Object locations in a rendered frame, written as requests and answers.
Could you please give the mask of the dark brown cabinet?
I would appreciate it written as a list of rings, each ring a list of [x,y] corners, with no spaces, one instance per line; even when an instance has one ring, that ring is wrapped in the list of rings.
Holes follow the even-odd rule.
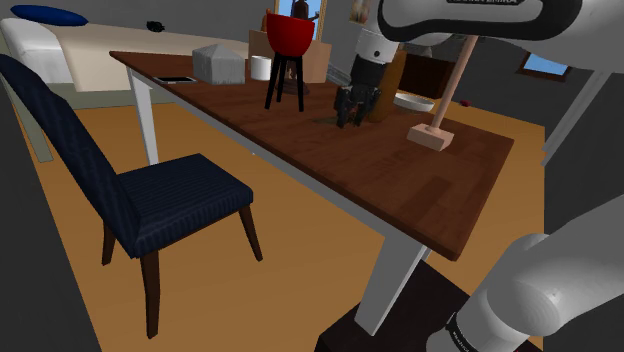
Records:
[[[440,99],[455,63],[408,54],[398,88],[431,99]]]

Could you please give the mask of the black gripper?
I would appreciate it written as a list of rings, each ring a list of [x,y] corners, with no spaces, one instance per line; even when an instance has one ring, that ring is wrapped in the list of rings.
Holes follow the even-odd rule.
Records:
[[[364,118],[375,107],[381,90],[379,85],[386,70],[386,64],[379,64],[356,55],[350,72],[350,83],[337,89],[334,110],[337,113],[336,125],[343,128],[352,109],[358,105],[353,121],[360,126]],[[357,102],[353,100],[352,92],[358,92]]]

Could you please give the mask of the wooden mallet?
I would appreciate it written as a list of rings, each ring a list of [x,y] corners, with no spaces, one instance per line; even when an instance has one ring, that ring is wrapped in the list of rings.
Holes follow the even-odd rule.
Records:
[[[409,141],[435,151],[442,151],[451,144],[454,134],[441,129],[440,126],[477,40],[477,35],[468,35],[466,37],[432,122],[412,127],[407,135]]]

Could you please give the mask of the white post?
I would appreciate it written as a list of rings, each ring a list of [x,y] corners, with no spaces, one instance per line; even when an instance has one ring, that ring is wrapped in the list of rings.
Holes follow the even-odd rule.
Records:
[[[546,139],[542,147],[542,151],[545,153],[545,157],[541,162],[543,167],[545,167],[554,156],[610,76],[611,72],[596,70],[588,78],[555,129]]]

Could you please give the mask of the white cup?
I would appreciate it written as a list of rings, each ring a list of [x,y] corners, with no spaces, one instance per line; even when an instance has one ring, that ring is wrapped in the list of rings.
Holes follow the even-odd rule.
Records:
[[[269,81],[272,70],[272,59],[265,56],[253,55],[249,60],[250,77],[253,80]]]

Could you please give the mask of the small wall picture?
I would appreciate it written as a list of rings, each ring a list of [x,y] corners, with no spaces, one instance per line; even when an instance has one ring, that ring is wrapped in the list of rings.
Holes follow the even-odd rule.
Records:
[[[372,0],[352,0],[349,21],[364,25],[370,14]]]

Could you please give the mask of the dark robot stand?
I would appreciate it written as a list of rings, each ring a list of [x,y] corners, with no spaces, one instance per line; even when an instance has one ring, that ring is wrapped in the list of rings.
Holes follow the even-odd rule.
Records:
[[[444,327],[469,295],[425,262],[419,263],[375,335],[355,321],[353,307],[319,335],[314,352],[426,352],[430,334]]]

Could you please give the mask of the gold framed window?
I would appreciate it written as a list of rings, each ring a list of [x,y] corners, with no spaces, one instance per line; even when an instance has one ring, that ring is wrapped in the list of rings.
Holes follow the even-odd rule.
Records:
[[[280,15],[290,15],[293,3],[298,0],[273,0],[273,12]],[[308,3],[308,16],[314,17],[319,15],[314,20],[315,32],[313,39],[320,40],[322,38],[322,32],[324,29],[324,20],[326,16],[327,0],[305,0]]]

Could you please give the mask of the brown wooden table white legs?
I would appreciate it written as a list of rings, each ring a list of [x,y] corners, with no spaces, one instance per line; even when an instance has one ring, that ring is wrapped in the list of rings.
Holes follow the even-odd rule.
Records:
[[[355,315],[376,333],[418,263],[429,253],[454,261],[463,252],[513,142],[453,120],[442,126],[451,144],[435,151],[408,139],[425,113],[392,110],[380,123],[338,128],[337,87],[313,86],[306,105],[267,105],[267,84],[167,84],[189,77],[184,55],[115,52],[138,104],[152,91],[170,96],[204,122],[289,174],[383,236]]]

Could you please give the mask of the brown wooden figure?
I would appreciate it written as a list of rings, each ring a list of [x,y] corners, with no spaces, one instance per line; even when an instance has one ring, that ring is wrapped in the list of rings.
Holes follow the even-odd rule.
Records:
[[[319,15],[315,15],[314,17],[308,16],[308,3],[305,0],[298,0],[293,3],[291,14],[289,17],[295,17],[298,19],[312,21],[319,17]],[[283,92],[287,92],[289,94],[297,94],[297,82],[296,82],[296,67],[294,62],[288,62],[286,65],[285,71],[285,84],[283,86]]]

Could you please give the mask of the beige cabinet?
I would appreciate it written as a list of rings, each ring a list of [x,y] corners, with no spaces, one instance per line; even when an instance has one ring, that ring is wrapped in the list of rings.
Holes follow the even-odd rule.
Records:
[[[248,58],[252,56],[274,58],[274,51],[270,46],[266,32],[250,30],[248,34]],[[302,58],[303,78],[306,84],[324,83],[326,81],[331,48],[330,44],[318,40],[311,42]]]

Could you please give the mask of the dark blue upholstered chair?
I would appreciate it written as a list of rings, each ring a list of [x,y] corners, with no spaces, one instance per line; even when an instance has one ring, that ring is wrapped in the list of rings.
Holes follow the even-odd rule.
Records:
[[[0,75],[19,97],[103,221],[102,262],[120,244],[140,261],[146,334],[158,333],[160,250],[234,213],[256,260],[263,258],[250,187],[201,154],[118,174],[69,103],[18,60],[0,54]]]

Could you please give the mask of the white bowl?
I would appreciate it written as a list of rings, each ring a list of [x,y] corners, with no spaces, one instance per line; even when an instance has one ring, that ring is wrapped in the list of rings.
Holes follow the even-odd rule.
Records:
[[[435,106],[433,101],[426,98],[399,92],[395,94],[393,103],[399,107],[416,112],[430,112]]]

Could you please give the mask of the blue pillow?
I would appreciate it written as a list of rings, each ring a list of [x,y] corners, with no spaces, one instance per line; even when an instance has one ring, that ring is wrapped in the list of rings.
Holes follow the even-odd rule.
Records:
[[[10,11],[17,17],[54,26],[85,26],[89,21],[75,12],[44,5],[14,5]]]

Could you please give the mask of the brown framed window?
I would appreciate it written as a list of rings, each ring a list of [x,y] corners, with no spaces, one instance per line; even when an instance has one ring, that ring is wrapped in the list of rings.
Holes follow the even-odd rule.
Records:
[[[518,74],[564,82],[571,72],[570,66],[544,59],[528,52],[517,69]]]

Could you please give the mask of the white and beige bed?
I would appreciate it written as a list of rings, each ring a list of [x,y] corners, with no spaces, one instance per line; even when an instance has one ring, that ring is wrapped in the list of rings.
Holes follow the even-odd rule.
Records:
[[[245,58],[241,41],[99,24],[54,26],[20,18],[0,20],[11,56],[50,83],[71,83],[78,92],[130,88],[126,66],[112,51],[190,55],[193,50],[222,44]]]

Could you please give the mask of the red bowl on black legs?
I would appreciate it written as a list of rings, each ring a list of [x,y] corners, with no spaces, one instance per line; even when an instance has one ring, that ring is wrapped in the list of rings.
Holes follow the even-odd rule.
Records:
[[[273,100],[275,86],[278,86],[276,101],[280,102],[285,84],[285,71],[288,62],[296,67],[298,109],[304,111],[303,55],[309,49],[315,24],[312,21],[279,14],[268,14],[266,33],[274,51],[270,79],[265,99],[265,109]]]

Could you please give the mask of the grey house-shaped box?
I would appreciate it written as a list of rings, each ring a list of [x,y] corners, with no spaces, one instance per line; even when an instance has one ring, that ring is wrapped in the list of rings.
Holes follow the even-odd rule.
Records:
[[[245,83],[245,60],[222,44],[192,51],[193,75],[212,85]]]

